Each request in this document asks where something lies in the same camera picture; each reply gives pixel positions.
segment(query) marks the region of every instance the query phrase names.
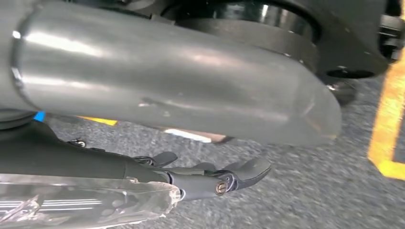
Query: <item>yellow painted line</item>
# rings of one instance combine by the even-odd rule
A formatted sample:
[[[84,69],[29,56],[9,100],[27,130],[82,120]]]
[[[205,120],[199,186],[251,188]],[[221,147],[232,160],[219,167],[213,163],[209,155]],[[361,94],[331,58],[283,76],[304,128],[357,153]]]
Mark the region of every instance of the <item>yellow painted line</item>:
[[[81,117],[81,116],[79,116],[79,117],[84,118],[84,119],[88,119],[88,120],[91,120],[91,121],[95,121],[95,122],[98,122],[98,123],[104,123],[104,124],[107,124],[107,125],[115,125],[118,122],[116,120],[109,120],[109,119],[102,119],[102,118],[89,118],[89,117]]]
[[[392,160],[404,110],[405,58],[401,55],[400,60],[391,65],[384,80],[368,158],[384,176],[402,180],[405,180],[405,164]]]

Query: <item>plastic wrap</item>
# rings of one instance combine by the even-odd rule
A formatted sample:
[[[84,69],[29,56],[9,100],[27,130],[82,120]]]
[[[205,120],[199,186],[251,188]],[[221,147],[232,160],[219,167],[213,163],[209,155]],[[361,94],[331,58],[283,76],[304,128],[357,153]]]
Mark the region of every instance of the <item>plastic wrap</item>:
[[[180,200],[161,182],[0,174],[0,229],[98,229],[167,214]]]

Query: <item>blue object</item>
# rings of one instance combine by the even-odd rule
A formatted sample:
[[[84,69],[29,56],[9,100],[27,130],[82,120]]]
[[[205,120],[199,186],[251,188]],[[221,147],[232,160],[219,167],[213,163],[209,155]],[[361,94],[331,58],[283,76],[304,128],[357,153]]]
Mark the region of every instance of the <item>blue object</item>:
[[[40,111],[37,113],[37,115],[34,117],[35,120],[43,122],[45,119],[45,112],[44,111]]]

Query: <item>bolt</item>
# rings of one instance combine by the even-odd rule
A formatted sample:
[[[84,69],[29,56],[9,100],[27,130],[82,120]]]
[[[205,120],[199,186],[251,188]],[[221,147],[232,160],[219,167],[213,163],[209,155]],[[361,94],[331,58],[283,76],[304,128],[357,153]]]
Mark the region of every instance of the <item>bolt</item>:
[[[217,195],[222,196],[223,194],[225,194],[227,189],[228,189],[227,184],[224,181],[220,181],[216,185],[215,192]]]

